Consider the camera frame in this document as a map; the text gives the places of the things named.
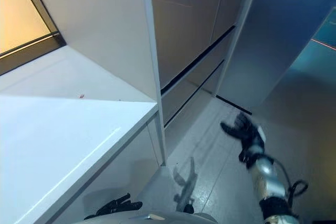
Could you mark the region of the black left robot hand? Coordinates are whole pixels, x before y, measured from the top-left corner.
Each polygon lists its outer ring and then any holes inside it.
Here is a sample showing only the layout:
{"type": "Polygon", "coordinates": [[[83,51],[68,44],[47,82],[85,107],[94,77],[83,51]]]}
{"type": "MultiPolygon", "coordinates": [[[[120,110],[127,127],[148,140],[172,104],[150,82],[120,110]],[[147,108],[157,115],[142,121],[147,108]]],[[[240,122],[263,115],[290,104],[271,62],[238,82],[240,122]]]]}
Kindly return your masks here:
{"type": "Polygon", "coordinates": [[[105,204],[104,206],[102,206],[101,208],[99,208],[94,215],[89,215],[85,217],[85,220],[117,212],[134,211],[141,209],[143,203],[141,201],[132,202],[130,198],[131,198],[130,193],[127,193],[126,195],[118,199],[114,199],[105,204]]]}

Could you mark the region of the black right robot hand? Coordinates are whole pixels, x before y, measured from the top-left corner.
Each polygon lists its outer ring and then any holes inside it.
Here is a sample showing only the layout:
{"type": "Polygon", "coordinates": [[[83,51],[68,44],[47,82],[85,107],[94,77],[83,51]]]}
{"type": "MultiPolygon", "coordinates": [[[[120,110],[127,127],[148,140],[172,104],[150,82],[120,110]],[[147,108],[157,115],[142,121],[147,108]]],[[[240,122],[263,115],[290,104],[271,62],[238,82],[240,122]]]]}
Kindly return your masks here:
{"type": "Polygon", "coordinates": [[[264,153],[265,142],[258,131],[257,125],[243,112],[236,116],[233,126],[225,122],[221,122],[220,126],[226,134],[241,142],[244,152],[264,153]]]}

